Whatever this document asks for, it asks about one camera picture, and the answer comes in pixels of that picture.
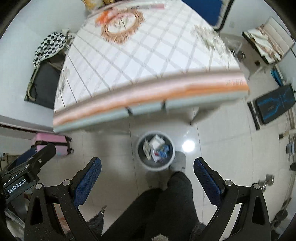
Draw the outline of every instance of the white wall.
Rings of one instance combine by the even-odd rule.
[[[292,83],[293,88],[296,89],[296,58],[293,53],[291,51],[287,53],[278,65],[283,77],[287,82]]]
[[[264,0],[234,0],[222,33],[242,36],[243,31],[264,24],[270,16],[284,26],[276,12]]]
[[[77,31],[86,17],[81,0],[31,0],[0,39],[0,122],[52,130],[53,111],[25,102],[35,50],[54,31]]]
[[[36,134],[0,127],[0,135],[7,136],[7,137],[32,140]]]
[[[23,154],[30,149],[31,141],[27,139],[0,135],[0,152],[9,154]]]

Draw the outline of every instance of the black pants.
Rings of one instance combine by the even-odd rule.
[[[176,172],[165,191],[151,189],[140,195],[100,240],[151,241],[161,234],[169,241],[188,241],[197,222],[191,182]]]

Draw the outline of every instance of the trash bin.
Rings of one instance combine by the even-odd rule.
[[[143,144],[145,140],[149,142],[155,135],[158,135],[159,137],[163,138],[165,141],[165,144],[169,146],[168,157],[162,159],[161,162],[160,161],[155,162],[153,158],[148,160],[143,151]],[[160,131],[150,131],[144,134],[142,137],[140,137],[136,144],[135,150],[136,150],[137,159],[141,162],[141,164],[144,166],[145,169],[152,172],[159,172],[167,169],[169,165],[173,162],[175,157],[175,146],[173,142],[166,134]]]

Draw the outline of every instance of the wall outlet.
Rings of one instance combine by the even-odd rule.
[[[230,22],[229,27],[234,28],[234,22],[233,21]]]

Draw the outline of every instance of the black and white checkered towel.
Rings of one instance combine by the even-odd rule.
[[[51,58],[63,49],[67,39],[68,37],[65,37],[62,33],[54,32],[48,35],[35,51],[34,69],[37,69],[41,61]]]

